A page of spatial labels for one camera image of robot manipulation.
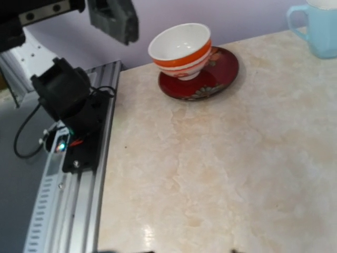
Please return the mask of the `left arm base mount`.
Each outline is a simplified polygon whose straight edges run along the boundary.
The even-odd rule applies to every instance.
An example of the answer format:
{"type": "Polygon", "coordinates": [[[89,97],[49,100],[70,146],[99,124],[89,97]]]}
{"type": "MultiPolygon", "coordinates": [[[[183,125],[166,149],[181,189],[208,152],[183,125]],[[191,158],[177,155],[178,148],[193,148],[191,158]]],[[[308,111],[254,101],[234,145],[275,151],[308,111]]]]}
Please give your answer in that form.
{"type": "Polygon", "coordinates": [[[66,119],[66,126],[51,127],[43,137],[43,148],[51,154],[65,154],[62,171],[96,171],[110,101],[108,91],[93,92],[78,114],[66,119]]]}

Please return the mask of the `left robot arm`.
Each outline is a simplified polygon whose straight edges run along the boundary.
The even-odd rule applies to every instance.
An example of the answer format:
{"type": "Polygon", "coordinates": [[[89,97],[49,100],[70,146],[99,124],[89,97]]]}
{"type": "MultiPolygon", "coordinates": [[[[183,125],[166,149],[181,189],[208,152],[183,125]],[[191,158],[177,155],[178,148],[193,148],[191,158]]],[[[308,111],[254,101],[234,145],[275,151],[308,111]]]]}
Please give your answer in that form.
{"type": "Polygon", "coordinates": [[[55,121],[83,107],[89,80],[81,68],[58,58],[24,27],[84,9],[84,1],[1,1],[1,72],[14,89],[34,89],[40,106],[55,121]]]}

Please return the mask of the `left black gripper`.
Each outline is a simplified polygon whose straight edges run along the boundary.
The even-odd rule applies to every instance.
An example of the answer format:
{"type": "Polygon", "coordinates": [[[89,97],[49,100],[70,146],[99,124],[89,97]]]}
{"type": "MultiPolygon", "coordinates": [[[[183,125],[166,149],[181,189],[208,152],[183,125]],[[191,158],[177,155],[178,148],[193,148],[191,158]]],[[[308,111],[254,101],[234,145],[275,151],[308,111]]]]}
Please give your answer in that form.
{"type": "Polygon", "coordinates": [[[1,52],[23,45],[23,27],[64,13],[85,9],[85,1],[1,1],[1,52]]]}

